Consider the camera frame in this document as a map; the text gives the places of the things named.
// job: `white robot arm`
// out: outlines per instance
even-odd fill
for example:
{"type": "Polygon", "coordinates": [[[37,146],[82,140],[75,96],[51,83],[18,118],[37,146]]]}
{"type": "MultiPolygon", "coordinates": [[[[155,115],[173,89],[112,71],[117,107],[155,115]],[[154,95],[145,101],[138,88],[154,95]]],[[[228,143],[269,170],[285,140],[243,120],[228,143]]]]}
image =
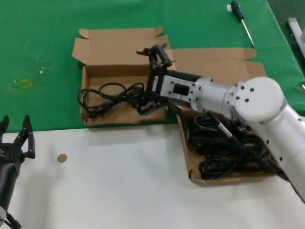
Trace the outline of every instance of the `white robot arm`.
{"type": "Polygon", "coordinates": [[[155,49],[162,48],[154,46],[148,52],[151,86],[147,88],[152,97],[162,104],[211,111],[246,123],[261,137],[292,186],[305,199],[305,122],[289,106],[279,84],[268,77],[257,77],[227,86],[212,78],[167,70],[170,60],[164,51],[157,51],[156,54],[164,55],[159,64],[155,49]]]}

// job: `black cable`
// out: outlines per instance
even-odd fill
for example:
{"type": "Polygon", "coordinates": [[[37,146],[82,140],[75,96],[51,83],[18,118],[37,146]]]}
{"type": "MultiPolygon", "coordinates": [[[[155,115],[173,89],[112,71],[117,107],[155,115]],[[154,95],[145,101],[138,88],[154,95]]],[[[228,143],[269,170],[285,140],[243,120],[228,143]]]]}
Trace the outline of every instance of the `black cable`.
{"type": "Polygon", "coordinates": [[[275,163],[272,159],[271,159],[271,153],[268,151],[265,155],[264,155],[264,160],[269,164],[269,166],[271,166],[275,173],[283,180],[287,181],[290,183],[291,187],[293,188],[293,190],[295,191],[295,193],[300,197],[301,201],[305,204],[304,199],[300,196],[300,194],[298,193],[298,191],[296,190],[296,188],[294,187],[294,185],[290,182],[288,176],[286,175],[286,173],[280,168],[280,166],[277,165],[277,163],[275,163]]]}
{"type": "Polygon", "coordinates": [[[199,115],[190,123],[188,142],[205,160],[199,164],[202,179],[216,179],[233,172],[251,173],[271,170],[262,160],[263,141],[248,134],[240,121],[228,120],[222,124],[234,136],[226,137],[216,123],[217,118],[199,115]]]}
{"type": "Polygon", "coordinates": [[[4,223],[5,223],[6,225],[8,225],[11,229],[15,229],[15,228],[13,228],[13,226],[12,226],[7,220],[5,220],[4,223]]]}
{"type": "Polygon", "coordinates": [[[15,220],[14,217],[8,212],[6,213],[6,219],[10,223],[11,228],[20,229],[22,227],[21,224],[17,220],[15,220]]]}
{"type": "Polygon", "coordinates": [[[171,102],[168,102],[167,107],[169,110],[172,110],[172,112],[174,112],[176,115],[178,115],[180,117],[181,123],[183,125],[183,129],[185,131],[185,138],[188,141],[189,136],[190,136],[190,129],[189,129],[189,126],[187,125],[184,117],[182,116],[181,108],[177,107],[175,104],[173,104],[171,102]]]}
{"type": "Polygon", "coordinates": [[[89,118],[95,118],[98,115],[105,115],[109,109],[121,102],[128,102],[133,108],[140,109],[144,96],[144,84],[135,83],[130,87],[126,88],[121,83],[105,83],[99,90],[84,88],[81,89],[77,94],[78,103],[87,111],[89,118]],[[122,92],[119,94],[105,94],[102,92],[103,88],[109,85],[115,85],[122,88],[122,92]],[[101,98],[106,99],[107,101],[99,105],[89,106],[88,105],[88,96],[89,93],[98,94],[101,98]]]}

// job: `yellow stain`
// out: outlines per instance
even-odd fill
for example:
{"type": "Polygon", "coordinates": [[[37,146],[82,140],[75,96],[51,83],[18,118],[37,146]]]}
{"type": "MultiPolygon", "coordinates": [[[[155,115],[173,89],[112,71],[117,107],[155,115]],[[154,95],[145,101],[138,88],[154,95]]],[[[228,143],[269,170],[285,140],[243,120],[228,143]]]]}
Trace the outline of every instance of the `yellow stain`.
{"type": "Polygon", "coordinates": [[[29,88],[32,87],[32,80],[24,79],[20,81],[20,87],[21,88],[29,88]]]}

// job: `brown sticker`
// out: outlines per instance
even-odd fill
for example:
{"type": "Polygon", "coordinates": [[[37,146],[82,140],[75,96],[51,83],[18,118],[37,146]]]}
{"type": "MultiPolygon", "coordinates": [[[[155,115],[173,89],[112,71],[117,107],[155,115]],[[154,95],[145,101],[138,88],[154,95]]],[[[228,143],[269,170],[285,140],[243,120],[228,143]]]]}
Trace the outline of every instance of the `brown sticker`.
{"type": "Polygon", "coordinates": [[[60,154],[58,157],[57,157],[57,161],[59,162],[59,163],[63,163],[63,162],[65,162],[67,160],[67,155],[65,155],[65,154],[60,154]]]}

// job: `box flap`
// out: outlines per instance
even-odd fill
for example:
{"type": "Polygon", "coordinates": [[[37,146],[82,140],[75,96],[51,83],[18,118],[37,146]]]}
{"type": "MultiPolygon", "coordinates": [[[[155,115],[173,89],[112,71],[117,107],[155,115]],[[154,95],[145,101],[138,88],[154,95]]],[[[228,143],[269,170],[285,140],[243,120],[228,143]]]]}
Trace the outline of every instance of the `box flap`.
{"type": "Polygon", "coordinates": [[[245,61],[256,56],[252,48],[172,49],[172,52],[177,71],[212,77],[218,83],[234,85],[266,76],[261,63],[245,61]]]}
{"type": "MultiPolygon", "coordinates": [[[[184,121],[193,120],[196,115],[200,113],[194,112],[192,110],[183,111],[184,121]]],[[[192,182],[201,183],[206,185],[216,185],[216,184],[232,184],[232,183],[242,183],[242,182],[253,182],[259,181],[267,177],[274,176],[271,172],[257,172],[257,173],[237,173],[234,172],[229,177],[222,177],[218,179],[202,179],[200,171],[198,169],[199,164],[205,160],[204,156],[198,155],[196,150],[191,147],[185,139],[185,130],[183,129],[183,124],[180,117],[177,117],[180,137],[183,145],[184,157],[186,162],[186,168],[188,172],[188,177],[192,182]]]]}
{"type": "MultiPolygon", "coordinates": [[[[125,87],[130,87],[137,82],[143,82],[143,84],[146,85],[147,79],[147,76],[90,77],[88,87],[98,90],[101,85],[112,82],[122,83],[125,87]]],[[[109,85],[104,87],[102,92],[105,94],[119,94],[122,92],[122,88],[115,85],[109,85]]],[[[88,106],[99,105],[106,101],[106,99],[103,99],[98,94],[94,93],[89,94],[87,97],[88,106]]],[[[87,118],[88,115],[86,115],[86,112],[82,111],[82,114],[86,125],[114,123],[135,124],[139,122],[163,121],[166,119],[167,111],[162,107],[151,114],[139,115],[137,110],[131,107],[130,103],[122,102],[110,109],[103,117],[97,116],[96,118],[87,118]]]]}
{"type": "Polygon", "coordinates": [[[76,38],[72,56],[86,65],[149,65],[148,57],[138,55],[136,51],[166,44],[166,51],[173,57],[167,35],[157,38],[130,39],[84,39],[76,38]]]}
{"type": "Polygon", "coordinates": [[[76,38],[74,42],[72,56],[80,62],[87,64],[89,59],[89,45],[89,40],[76,38]]]}
{"type": "MultiPolygon", "coordinates": [[[[89,76],[86,71],[86,67],[82,68],[82,78],[81,78],[81,88],[89,88],[89,76]]],[[[85,108],[81,106],[81,115],[83,120],[86,120],[88,118],[88,113],[86,112],[85,108]]]]}
{"type": "Polygon", "coordinates": [[[79,29],[82,37],[87,39],[109,39],[109,38],[151,38],[160,35],[163,27],[156,28],[134,28],[134,29],[107,29],[107,30],[88,30],[79,29]]]}
{"type": "Polygon", "coordinates": [[[248,60],[256,57],[253,48],[209,48],[173,49],[176,62],[197,62],[198,60],[248,60]]]}

